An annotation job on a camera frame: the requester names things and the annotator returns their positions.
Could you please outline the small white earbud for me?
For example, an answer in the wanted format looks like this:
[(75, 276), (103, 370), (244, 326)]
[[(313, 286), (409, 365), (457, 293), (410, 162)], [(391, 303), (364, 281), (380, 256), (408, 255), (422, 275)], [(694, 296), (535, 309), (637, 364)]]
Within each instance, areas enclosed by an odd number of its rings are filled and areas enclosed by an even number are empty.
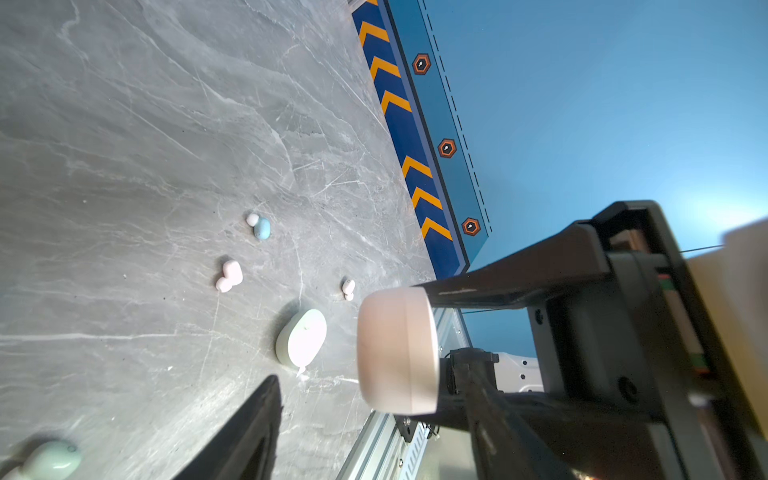
[(356, 282), (351, 278), (345, 278), (341, 284), (342, 295), (345, 300), (352, 301), (354, 299), (354, 290)]

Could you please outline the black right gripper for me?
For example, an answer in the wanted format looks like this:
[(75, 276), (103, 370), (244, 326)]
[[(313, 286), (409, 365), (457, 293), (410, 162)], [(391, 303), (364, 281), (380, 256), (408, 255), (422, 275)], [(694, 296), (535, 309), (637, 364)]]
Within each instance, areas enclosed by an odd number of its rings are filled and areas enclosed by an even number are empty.
[(661, 207), (616, 202), (465, 274), (424, 283), (437, 308), (527, 305), (545, 435), (597, 479), (763, 479), (767, 443)]

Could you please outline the white earbud charging case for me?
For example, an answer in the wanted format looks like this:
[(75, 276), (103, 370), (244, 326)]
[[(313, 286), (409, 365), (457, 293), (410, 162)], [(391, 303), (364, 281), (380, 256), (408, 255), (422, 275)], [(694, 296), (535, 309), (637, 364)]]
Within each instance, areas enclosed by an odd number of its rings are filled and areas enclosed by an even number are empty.
[(401, 416), (436, 412), (439, 344), (423, 288), (381, 290), (363, 299), (357, 368), (362, 397), (372, 409)]

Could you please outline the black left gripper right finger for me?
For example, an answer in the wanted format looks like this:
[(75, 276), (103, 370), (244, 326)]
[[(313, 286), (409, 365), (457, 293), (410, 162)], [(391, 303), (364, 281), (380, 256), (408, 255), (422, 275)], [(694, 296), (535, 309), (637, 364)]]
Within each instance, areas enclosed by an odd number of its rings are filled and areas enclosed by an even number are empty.
[(573, 479), (498, 389), (496, 354), (453, 350), (440, 360), (440, 425), (470, 434), (480, 479)]

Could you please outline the pink white earbud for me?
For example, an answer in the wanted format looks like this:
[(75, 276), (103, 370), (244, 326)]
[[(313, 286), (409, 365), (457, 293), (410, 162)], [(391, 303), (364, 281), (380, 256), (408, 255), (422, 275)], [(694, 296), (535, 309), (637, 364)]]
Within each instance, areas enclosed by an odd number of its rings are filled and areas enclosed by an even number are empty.
[(244, 280), (241, 265), (235, 260), (228, 260), (222, 265), (222, 275), (216, 281), (215, 287), (220, 293), (227, 293)]

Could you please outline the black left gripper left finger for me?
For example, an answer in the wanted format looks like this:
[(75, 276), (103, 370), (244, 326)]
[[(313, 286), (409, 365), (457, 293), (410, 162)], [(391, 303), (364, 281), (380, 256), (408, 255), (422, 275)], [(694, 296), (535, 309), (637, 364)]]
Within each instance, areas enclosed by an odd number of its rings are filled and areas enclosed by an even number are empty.
[(269, 479), (281, 418), (279, 379), (270, 375), (175, 479)]

